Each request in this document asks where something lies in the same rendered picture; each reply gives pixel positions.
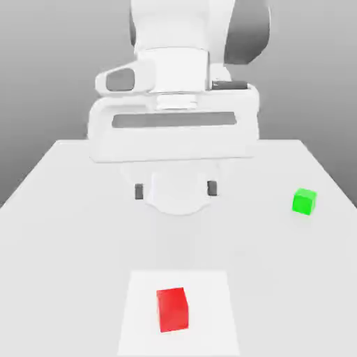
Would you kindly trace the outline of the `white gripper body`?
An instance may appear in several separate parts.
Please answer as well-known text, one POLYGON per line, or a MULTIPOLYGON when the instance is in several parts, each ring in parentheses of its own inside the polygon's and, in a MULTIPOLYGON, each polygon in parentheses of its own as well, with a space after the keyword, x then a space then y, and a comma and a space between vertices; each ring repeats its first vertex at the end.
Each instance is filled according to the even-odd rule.
POLYGON ((89 112, 95 162, 244 158, 259 139, 258 90, 106 97, 89 112))

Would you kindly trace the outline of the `small red cube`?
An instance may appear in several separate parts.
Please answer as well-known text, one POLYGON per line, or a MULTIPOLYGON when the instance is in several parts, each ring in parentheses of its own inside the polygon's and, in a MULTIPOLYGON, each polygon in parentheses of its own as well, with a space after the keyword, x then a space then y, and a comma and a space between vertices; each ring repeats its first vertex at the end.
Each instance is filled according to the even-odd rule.
POLYGON ((188 328, 189 309, 183 287, 157 290, 156 299, 161 333, 188 328))

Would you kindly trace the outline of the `small green cube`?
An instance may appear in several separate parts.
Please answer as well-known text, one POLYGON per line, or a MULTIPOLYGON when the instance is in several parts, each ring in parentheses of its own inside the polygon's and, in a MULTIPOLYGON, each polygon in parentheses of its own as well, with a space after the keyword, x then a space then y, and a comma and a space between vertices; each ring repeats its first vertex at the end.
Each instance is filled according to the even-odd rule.
POLYGON ((317 201, 317 192, 305 188, 299 188, 294 193, 291 209, 303 215, 311 215, 317 201))

